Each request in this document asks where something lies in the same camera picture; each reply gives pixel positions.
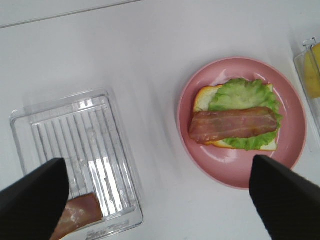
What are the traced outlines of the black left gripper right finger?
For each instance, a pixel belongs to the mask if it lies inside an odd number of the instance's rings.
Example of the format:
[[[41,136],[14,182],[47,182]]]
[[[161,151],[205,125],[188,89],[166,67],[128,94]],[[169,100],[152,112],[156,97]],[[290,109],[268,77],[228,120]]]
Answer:
[[[320,238],[319,186],[266,155],[256,155],[249,194],[271,239]]]

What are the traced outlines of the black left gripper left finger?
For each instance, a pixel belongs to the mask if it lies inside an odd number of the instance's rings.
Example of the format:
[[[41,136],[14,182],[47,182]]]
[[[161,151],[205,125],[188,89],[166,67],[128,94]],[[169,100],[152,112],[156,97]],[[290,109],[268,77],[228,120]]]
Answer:
[[[54,158],[0,192],[2,240],[48,240],[69,197],[63,158]]]

